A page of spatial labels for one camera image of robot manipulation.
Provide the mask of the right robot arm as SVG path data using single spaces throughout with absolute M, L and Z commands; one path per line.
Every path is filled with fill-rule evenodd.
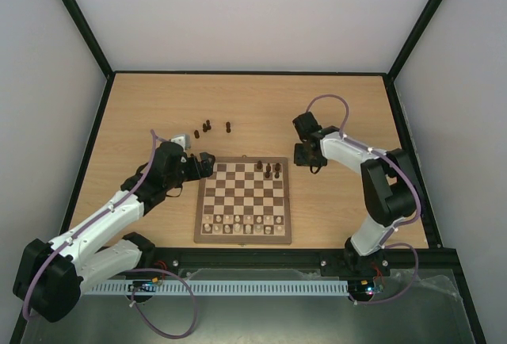
M 422 213 L 419 185 L 407 154 L 380 150 L 352 139 L 338 128 L 294 123 L 301 140 L 295 145 L 295 164 L 316 174 L 329 161 L 346 166 L 361 177 L 367 217 L 345 242 L 343 262 L 348 272 L 364 274 L 402 225 Z

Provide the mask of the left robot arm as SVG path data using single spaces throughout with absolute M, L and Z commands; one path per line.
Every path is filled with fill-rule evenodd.
M 34 239 L 24 248 L 13 294 L 23 302 L 25 319 L 40 315 L 57 322 L 95 285 L 149 261 L 153 245 L 141 235 L 104 245 L 161 204 L 170 190 L 212 175 L 215 156 L 187 155 L 186 148 L 183 138 L 153 143 L 149 161 L 104 206 L 52 240 Z

